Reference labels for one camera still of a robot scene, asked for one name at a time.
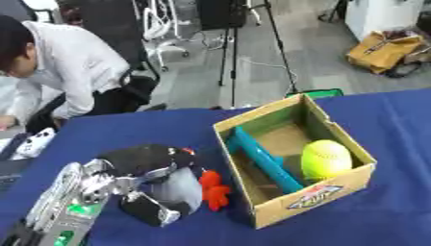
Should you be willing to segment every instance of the yellow bag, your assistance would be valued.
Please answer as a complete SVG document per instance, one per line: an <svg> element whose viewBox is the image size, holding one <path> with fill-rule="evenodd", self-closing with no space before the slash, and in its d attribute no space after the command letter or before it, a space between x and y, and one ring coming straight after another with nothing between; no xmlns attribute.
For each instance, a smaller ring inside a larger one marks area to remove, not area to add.
<svg viewBox="0 0 431 246"><path fill-rule="evenodd" d="M372 32L358 46L347 54L350 63L369 68L373 73L383 73L412 53L423 43L423 37L416 35L396 39Z"/></svg>

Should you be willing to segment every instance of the black hair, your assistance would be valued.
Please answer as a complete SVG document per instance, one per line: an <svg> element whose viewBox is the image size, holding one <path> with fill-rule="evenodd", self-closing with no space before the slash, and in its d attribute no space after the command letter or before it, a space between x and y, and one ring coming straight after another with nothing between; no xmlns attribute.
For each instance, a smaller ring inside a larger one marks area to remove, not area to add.
<svg viewBox="0 0 431 246"><path fill-rule="evenodd" d="M8 71L15 58L27 56L28 43L35 43L30 30L18 20L0 14L0 71Z"/></svg>

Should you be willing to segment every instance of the man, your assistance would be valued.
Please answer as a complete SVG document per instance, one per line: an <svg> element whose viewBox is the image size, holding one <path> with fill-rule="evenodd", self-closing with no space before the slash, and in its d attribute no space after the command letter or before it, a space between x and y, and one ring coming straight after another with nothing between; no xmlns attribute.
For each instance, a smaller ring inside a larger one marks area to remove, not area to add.
<svg viewBox="0 0 431 246"><path fill-rule="evenodd" d="M0 15L0 71L20 79L12 107L0 116L0 130L19 124L35 133L71 117L122 112L131 105L136 110L136 98L118 82L128 68L108 44L80 27L20 23ZM35 117L42 86L65 97L49 104L43 117Z"/></svg>

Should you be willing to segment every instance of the white shirt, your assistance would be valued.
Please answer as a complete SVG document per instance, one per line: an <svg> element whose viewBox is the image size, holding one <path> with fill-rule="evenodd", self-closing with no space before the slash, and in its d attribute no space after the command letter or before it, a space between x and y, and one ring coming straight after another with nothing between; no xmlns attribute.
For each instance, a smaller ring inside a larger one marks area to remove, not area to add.
<svg viewBox="0 0 431 246"><path fill-rule="evenodd" d="M92 110L92 93L119 87L129 68L102 39L80 27L24 21L35 37L38 68L18 82L7 115L25 125L41 102L42 86L65 92L66 102L52 116L68 119Z"/></svg>

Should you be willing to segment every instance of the red plush toy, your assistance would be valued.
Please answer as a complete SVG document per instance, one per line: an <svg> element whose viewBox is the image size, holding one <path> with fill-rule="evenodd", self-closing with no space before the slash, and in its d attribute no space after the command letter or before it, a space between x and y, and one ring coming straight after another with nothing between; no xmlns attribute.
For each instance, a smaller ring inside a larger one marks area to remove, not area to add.
<svg viewBox="0 0 431 246"><path fill-rule="evenodd" d="M203 200L208 202L212 211L218 211L229 204L226 194L230 193L231 189L221 184L221 176L217 172L204 171L199 182L202 185Z"/></svg>

